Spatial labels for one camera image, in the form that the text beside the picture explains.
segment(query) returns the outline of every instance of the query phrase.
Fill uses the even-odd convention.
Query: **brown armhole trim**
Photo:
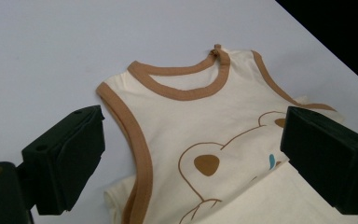
[[[258,67],[258,70],[260,70],[261,76],[263,76],[264,80],[267,82],[267,84],[276,92],[278,93],[283,99],[287,100],[288,102],[292,103],[296,106],[301,106],[304,108],[312,108],[312,109],[326,109],[326,110],[333,110],[336,111],[333,107],[329,105],[324,104],[308,104],[308,105],[302,105],[296,102],[292,97],[290,97],[284,90],[282,90],[272,79],[272,77],[269,75],[269,71],[267,70],[266,66],[263,63],[263,59],[259,53],[252,50],[252,53],[254,55],[255,63]]]
[[[143,223],[152,195],[153,167],[141,127],[125,103],[106,83],[97,88],[109,112],[126,135],[136,165],[136,182],[123,212],[123,224]]]

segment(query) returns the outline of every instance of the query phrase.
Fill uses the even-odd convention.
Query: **bear print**
[[[188,223],[217,204],[245,191],[287,157],[280,151],[285,113],[270,111],[258,125],[225,143],[202,142],[187,148],[178,162],[181,177],[200,199],[180,223]]]

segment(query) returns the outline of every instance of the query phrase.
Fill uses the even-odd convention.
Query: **brown neckline trim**
[[[189,91],[177,90],[158,83],[150,75],[156,76],[183,76],[198,73],[211,67],[214,62],[220,59],[219,73],[216,79],[208,86],[196,88]],[[230,59],[227,53],[221,50],[220,45],[215,45],[214,50],[202,62],[189,67],[156,67],[137,61],[130,64],[128,71],[149,90],[173,100],[190,101],[211,96],[220,91],[226,84]]]

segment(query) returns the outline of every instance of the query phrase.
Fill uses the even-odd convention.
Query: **baby vest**
[[[136,165],[136,177],[107,191],[117,204],[126,200],[117,221],[358,223],[325,202],[280,151],[289,105],[342,117],[329,105],[295,101],[257,52],[216,45],[189,67],[135,61],[97,92]]]

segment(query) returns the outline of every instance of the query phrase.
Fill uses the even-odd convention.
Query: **brown bear ear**
[[[281,128],[284,127],[285,122],[286,122],[286,119],[275,119],[275,124],[280,126]]]

